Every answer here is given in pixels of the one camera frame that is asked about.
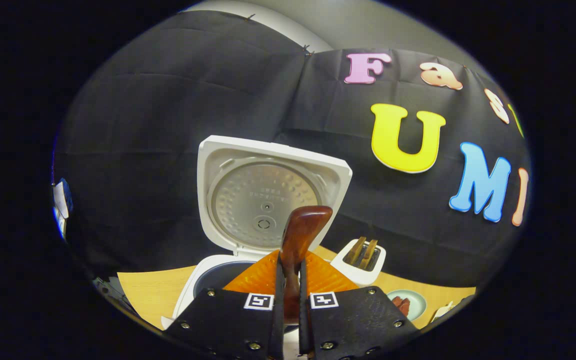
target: letter i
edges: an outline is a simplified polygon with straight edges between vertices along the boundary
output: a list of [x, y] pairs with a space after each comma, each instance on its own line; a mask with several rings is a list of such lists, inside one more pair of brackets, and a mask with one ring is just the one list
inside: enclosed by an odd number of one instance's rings
[[519, 168], [519, 180], [521, 180], [521, 187], [519, 190], [519, 201], [517, 202], [517, 210], [512, 215], [512, 225], [519, 226], [524, 219], [524, 207], [526, 205], [526, 191], [528, 191], [528, 171], [525, 168]]

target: paper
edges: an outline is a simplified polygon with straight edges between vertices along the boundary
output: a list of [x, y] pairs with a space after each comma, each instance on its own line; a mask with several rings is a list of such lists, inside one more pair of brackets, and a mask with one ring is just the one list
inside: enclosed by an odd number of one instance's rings
[[439, 309], [437, 309], [437, 312], [434, 313], [434, 317], [432, 318], [432, 320], [430, 322], [433, 322], [438, 317], [441, 317], [441, 316], [445, 315], [447, 312], [450, 312], [450, 310], [452, 310], [455, 306], [457, 306], [457, 305], [456, 304], [453, 305], [453, 302], [450, 301], [450, 303], [448, 305], [440, 307]]
[[64, 219], [61, 212], [59, 212], [59, 209], [57, 209], [56, 206], [53, 207], [52, 210], [54, 212], [54, 219], [55, 219], [55, 221], [57, 221], [57, 225], [59, 226], [59, 232], [61, 233], [61, 238], [65, 240], [66, 239], [66, 219]]
[[172, 323], [174, 323], [174, 322], [175, 322], [175, 319], [171, 319], [170, 317], [166, 317], [166, 316], [161, 317], [161, 326], [163, 326], [164, 330], [169, 328], [169, 326], [171, 326]]
[[52, 188], [54, 205], [57, 207], [61, 216], [68, 219], [68, 205], [66, 204], [66, 194], [64, 194], [64, 182], [60, 182]]

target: orange letter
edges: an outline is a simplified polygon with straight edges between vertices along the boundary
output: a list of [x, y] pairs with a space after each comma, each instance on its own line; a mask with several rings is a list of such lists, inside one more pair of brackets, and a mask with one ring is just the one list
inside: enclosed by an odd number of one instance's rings
[[426, 84], [434, 87], [448, 87], [453, 90], [461, 90], [464, 85], [457, 80], [451, 69], [438, 63], [423, 63], [419, 65], [421, 78]]
[[524, 206], [526, 205], [526, 191], [528, 189], [528, 171], [525, 168], [519, 168], [519, 180], [521, 180], [521, 189], [519, 190], [519, 201], [517, 210], [512, 215], [512, 225], [519, 226], [524, 219]]
[[490, 107], [492, 108], [492, 110], [494, 110], [496, 116], [498, 116], [499, 119], [501, 119], [501, 121], [503, 121], [504, 123], [510, 124], [508, 113], [506, 112], [506, 110], [504, 110], [504, 105], [501, 103], [501, 100], [499, 100], [498, 96], [496, 96], [489, 89], [484, 89], [484, 93], [486, 93], [486, 96], [490, 100]]

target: foam letter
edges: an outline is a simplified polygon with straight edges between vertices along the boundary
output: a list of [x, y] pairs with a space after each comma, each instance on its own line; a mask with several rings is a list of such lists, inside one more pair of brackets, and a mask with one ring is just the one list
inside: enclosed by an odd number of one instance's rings
[[470, 142], [461, 143], [461, 152], [466, 158], [463, 167], [463, 177], [457, 194], [450, 198], [448, 205], [459, 212], [468, 212], [471, 203], [471, 193], [475, 192], [475, 214], [479, 214], [484, 205], [484, 219], [498, 223], [501, 219], [501, 208], [506, 196], [510, 162], [498, 157], [494, 169], [489, 175], [488, 166], [482, 148]]
[[439, 151], [439, 129], [446, 119], [429, 111], [419, 111], [416, 117], [423, 123], [421, 150], [407, 153], [400, 150], [399, 137], [402, 119], [408, 112], [401, 106], [375, 104], [370, 107], [375, 114], [372, 128], [372, 153], [385, 166], [404, 173], [423, 173], [437, 160]]
[[492, 108], [496, 116], [498, 116], [499, 119], [501, 119], [501, 121], [503, 121], [504, 123], [510, 124], [508, 113], [506, 112], [506, 110], [504, 110], [504, 105], [501, 103], [501, 100], [499, 100], [498, 96], [496, 96], [489, 89], [484, 89], [484, 93], [486, 93], [486, 96], [490, 100], [490, 107]]
[[524, 219], [524, 207], [526, 205], [526, 191], [528, 191], [528, 171], [525, 168], [519, 168], [519, 180], [521, 180], [521, 188], [519, 189], [519, 201], [517, 202], [517, 210], [512, 214], [512, 225], [519, 226]]
[[372, 70], [375, 75], [380, 75], [384, 71], [384, 64], [393, 61], [388, 54], [348, 54], [350, 59], [350, 75], [343, 82], [346, 84], [372, 84], [375, 78], [368, 74]]
[[423, 63], [419, 65], [419, 68], [423, 70], [421, 71], [421, 79], [428, 85], [448, 87], [457, 91], [464, 88], [464, 84], [457, 80], [453, 71], [442, 64]]
[[517, 114], [515, 113], [515, 110], [513, 110], [513, 107], [510, 106], [510, 104], [508, 104], [508, 109], [510, 109], [510, 112], [512, 112], [512, 116], [514, 117], [514, 122], [517, 123], [517, 129], [519, 129], [519, 134], [521, 134], [521, 137], [524, 137], [524, 132], [522, 131], [522, 126], [519, 125], [519, 119], [517, 118]]

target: pink letter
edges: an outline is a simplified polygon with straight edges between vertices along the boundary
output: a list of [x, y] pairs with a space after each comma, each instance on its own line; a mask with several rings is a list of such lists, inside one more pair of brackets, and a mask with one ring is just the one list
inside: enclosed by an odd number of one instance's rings
[[379, 75], [384, 71], [382, 62], [393, 61], [388, 54], [348, 54], [347, 57], [350, 59], [350, 75], [343, 80], [346, 84], [372, 84], [375, 78], [368, 74], [368, 70]]

